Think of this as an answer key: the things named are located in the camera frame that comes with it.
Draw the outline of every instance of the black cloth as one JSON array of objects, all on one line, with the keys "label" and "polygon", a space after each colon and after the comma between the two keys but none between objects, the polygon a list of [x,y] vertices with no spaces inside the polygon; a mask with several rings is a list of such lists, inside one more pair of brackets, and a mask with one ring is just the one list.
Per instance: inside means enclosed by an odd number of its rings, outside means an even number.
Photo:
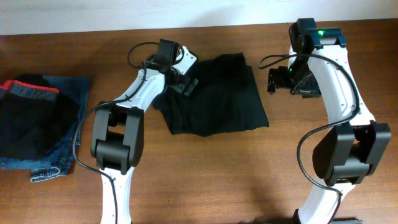
[{"label": "black cloth", "polygon": [[0,107],[0,157],[41,159],[76,121],[79,105],[41,75],[16,78]]},{"label": "black cloth", "polygon": [[197,63],[189,73],[198,79],[190,97],[168,88],[154,101],[172,134],[210,136],[269,127],[252,68],[242,53]]}]

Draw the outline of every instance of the black fabric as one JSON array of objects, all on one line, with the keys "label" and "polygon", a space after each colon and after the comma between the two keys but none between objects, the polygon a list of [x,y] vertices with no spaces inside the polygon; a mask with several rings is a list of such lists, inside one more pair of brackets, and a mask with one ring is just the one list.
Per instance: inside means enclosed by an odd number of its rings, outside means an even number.
[{"label": "black fabric", "polygon": [[189,72],[199,81],[189,98],[168,88],[154,101],[172,134],[209,136],[269,127],[242,53],[200,62]]},{"label": "black fabric", "polygon": [[[49,87],[40,75],[16,80]],[[54,101],[11,92],[5,94],[0,107],[0,157],[41,159],[76,121],[79,105],[59,93]]]}]

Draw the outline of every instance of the wood grain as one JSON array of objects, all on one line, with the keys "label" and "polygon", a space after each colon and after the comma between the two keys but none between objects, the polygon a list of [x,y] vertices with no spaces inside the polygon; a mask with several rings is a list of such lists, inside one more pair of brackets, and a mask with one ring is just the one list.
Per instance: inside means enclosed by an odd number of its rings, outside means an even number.
[{"label": "wood grain", "polygon": [[[398,222],[398,20],[324,22],[338,26],[348,43],[349,62],[369,110],[388,123],[392,139],[375,174],[344,200],[338,217],[366,223]],[[207,138],[172,136],[159,111],[145,114],[145,148],[134,171],[130,211],[134,223],[237,223],[290,217],[311,185],[295,157],[299,139],[327,123],[321,99],[303,100],[279,90],[267,93],[260,58],[286,53],[289,24],[192,29],[125,30],[0,37],[0,79],[22,73],[90,76],[88,107],[119,96],[135,79],[126,54],[139,42],[170,39],[200,60],[244,52],[254,74],[270,128]],[[154,47],[137,50],[139,62]],[[93,117],[84,126],[79,156],[89,165]],[[302,153],[312,170],[312,149],[325,133],[311,137]],[[28,170],[0,170],[0,223],[99,223],[100,176],[75,166],[67,177],[31,184]]]}]

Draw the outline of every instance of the folded garment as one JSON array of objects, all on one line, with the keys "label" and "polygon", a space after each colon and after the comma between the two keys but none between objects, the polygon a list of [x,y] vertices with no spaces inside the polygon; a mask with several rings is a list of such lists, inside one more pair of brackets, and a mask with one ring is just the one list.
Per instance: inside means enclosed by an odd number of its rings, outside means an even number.
[{"label": "folded garment", "polygon": [[216,133],[269,127],[250,66],[244,55],[221,55],[189,71],[198,85],[189,98],[168,88],[154,101],[172,134]]},{"label": "folded garment", "polygon": [[40,159],[66,134],[78,105],[48,83],[8,81],[0,109],[0,157]]},{"label": "folded garment", "polygon": [[[83,117],[90,87],[88,77],[49,77],[43,76],[51,87],[60,91],[65,97],[79,105],[75,114],[76,121],[69,127],[67,133],[51,147],[43,158],[38,160],[24,160],[0,158],[0,167],[3,169],[31,169],[31,182],[40,182],[60,175],[67,175],[73,162],[72,139],[78,122]],[[80,145],[82,127],[77,136],[77,146]]]}]

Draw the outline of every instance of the stack of folded clothes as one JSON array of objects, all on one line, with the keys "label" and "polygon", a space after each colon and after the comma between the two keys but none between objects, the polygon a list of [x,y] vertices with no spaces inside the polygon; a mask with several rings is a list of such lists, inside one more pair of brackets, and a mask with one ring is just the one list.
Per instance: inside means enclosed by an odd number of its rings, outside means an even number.
[{"label": "stack of folded clothes", "polygon": [[[0,86],[0,168],[30,169],[31,182],[66,176],[90,79],[22,75]],[[80,144],[81,129],[77,138]]]}]

